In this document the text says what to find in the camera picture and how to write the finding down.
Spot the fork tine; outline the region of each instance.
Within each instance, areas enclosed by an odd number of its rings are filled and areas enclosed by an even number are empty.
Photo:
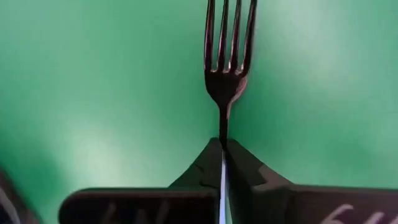
[[[218,45],[218,61],[217,69],[224,70],[225,65],[225,45],[226,45],[226,31],[228,27],[228,0],[224,0],[223,18],[221,21],[220,42]]]
[[[242,0],[236,0],[234,31],[232,36],[231,58],[229,60],[229,69],[235,71],[238,67],[239,52],[239,26],[241,23],[241,5]]]
[[[211,70],[214,34],[214,1],[208,0],[205,31],[205,71]]]
[[[242,77],[244,77],[248,74],[248,71],[250,68],[251,54],[252,54],[252,47],[253,47],[253,36],[254,36],[254,23],[256,20],[256,8],[257,8],[257,0],[251,0],[248,26],[246,29],[246,40],[244,43],[244,56],[243,56],[242,72],[240,74]]]

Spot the fork neck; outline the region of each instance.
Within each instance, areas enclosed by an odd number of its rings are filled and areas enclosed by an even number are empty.
[[[226,142],[228,138],[228,106],[220,106],[220,142],[223,150],[226,150]]]

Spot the green background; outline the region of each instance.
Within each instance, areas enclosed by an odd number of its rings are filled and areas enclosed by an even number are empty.
[[[206,7],[0,2],[0,165],[44,223],[78,189],[168,186],[217,135]],[[296,183],[398,187],[397,7],[259,0],[230,136]]]

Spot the metal fork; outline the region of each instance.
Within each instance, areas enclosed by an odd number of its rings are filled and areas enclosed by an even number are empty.
[[[228,26],[228,0],[224,0],[223,18],[221,20],[220,41],[218,46],[217,68],[212,69],[215,0],[208,0],[205,32],[205,83],[207,92],[216,102],[220,110],[219,138],[224,150],[226,150],[228,120],[231,105],[236,99],[239,98],[247,83],[246,75],[248,74],[251,64],[256,6],[257,0],[251,0],[248,25],[246,28],[246,40],[244,42],[243,63],[238,66],[241,0],[236,0],[231,56],[229,59],[228,68],[224,69],[226,33]]]

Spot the black object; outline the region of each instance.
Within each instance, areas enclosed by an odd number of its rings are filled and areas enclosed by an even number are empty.
[[[234,224],[398,224],[398,190],[295,185],[235,140],[226,155]]]
[[[208,1],[206,32],[205,32],[205,56],[204,56],[205,83],[206,83],[207,92],[216,102],[220,110],[220,141],[224,149],[226,147],[226,140],[228,136],[228,119],[229,119],[231,104],[233,103],[234,100],[239,98],[240,94],[243,92],[247,83],[246,75],[248,74],[251,64],[252,43],[254,36],[254,21],[256,19],[256,6],[257,6],[257,0],[251,0],[248,26],[246,31],[246,40],[244,44],[243,63],[242,65],[238,65],[241,0],[236,1],[231,57],[229,59],[228,68],[224,69],[226,32],[228,25],[228,0],[224,0],[217,68],[213,70],[212,54],[213,54],[213,33],[214,33],[214,19],[215,19],[215,0]]]
[[[86,189],[62,204],[60,224],[218,223],[222,149],[212,139],[165,189]]]
[[[235,140],[224,156],[234,224],[398,224],[398,191],[295,185]],[[88,189],[71,195],[60,224],[218,223],[221,159],[211,139],[169,188]]]
[[[21,200],[6,173],[0,170],[0,224],[38,224],[38,220]]]

